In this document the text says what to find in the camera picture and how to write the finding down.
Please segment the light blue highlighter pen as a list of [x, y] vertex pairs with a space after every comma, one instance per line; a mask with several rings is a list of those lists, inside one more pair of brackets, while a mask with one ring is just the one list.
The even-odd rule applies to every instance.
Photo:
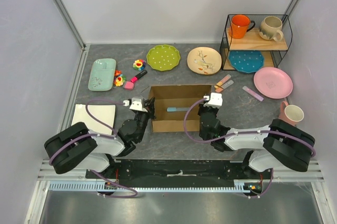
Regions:
[[167, 112], [186, 112], [189, 108], [177, 108], [177, 107], [168, 107], [166, 109]]

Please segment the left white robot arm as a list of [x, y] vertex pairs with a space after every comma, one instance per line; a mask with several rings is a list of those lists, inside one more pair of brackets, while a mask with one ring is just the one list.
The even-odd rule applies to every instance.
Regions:
[[[95, 101], [122, 105], [134, 112], [134, 118], [125, 120], [115, 130], [112, 126], [96, 118], [89, 105]], [[115, 174], [112, 157], [125, 157], [135, 150], [136, 144], [143, 140], [149, 120], [155, 119], [155, 98], [133, 97], [122, 102], [105, 99], [92, 99], [85, 105], [87, 114], [96, 122], [112, 130], [102, 134], [90, 130], [84, 122], [77, 122], [44, 143], [44, 149], [57, 174], [67, 173], [77, 167], [97, 171], [103, 178]]]

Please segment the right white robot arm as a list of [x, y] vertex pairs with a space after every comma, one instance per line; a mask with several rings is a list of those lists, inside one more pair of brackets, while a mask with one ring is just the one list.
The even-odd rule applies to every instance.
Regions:
[[199, 104], [199, 136], [220, 152], [250, 149], [241, 165], [246, 178], [279, 167], [307, 172], [315, 154], [313, 136], [280, 119], [256, 129], [229, 128], [217, 118], [218, 111], [218, 108]]

